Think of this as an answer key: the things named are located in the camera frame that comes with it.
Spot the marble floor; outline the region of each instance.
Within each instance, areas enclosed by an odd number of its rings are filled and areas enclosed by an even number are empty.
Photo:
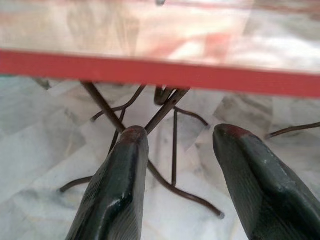
[[[114,134],[106,117],[90,122],[99,109],[77,81],[0,78],[0,239],[64,239],[87,185],[65,193],[58,188],[93,175],[105,160]],[[112,104],[126,102],[136,85],[98,84]],[[159,107],[148,86],[127,111],[126,126],[144,126]],[[213,153],[219,123],[234,124],[264,138],[292,125],[317,122],[320,100],[191,90],[178,104],[202,115],[178,117],[177,186],[225,212],[218,219],[204,207],[171,194],[146,176],[142,240],[246,240]],[[169,181],[173,113],[149,136],[149,155]],[[320,129],[265,141],[320,199]]]

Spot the metal leg tip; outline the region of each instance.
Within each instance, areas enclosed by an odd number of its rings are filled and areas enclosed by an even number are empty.
[[[226,216],[226,215],[222,212],[222,213],[220,213],[220,215],[218,216],[218,218],[222,220],[222,219],[225,218],[225,216]]]

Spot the red table edge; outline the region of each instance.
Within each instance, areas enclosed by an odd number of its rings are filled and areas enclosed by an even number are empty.
[[[169,85],[264,95],[320,97],[320,76],[317,74],[132,58],[0,49],[0,74],[108,83]]]

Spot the glass tabletop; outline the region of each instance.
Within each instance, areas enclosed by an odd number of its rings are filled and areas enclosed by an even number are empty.
[[[0,48],[320,73],[318,0],[0,0]]]

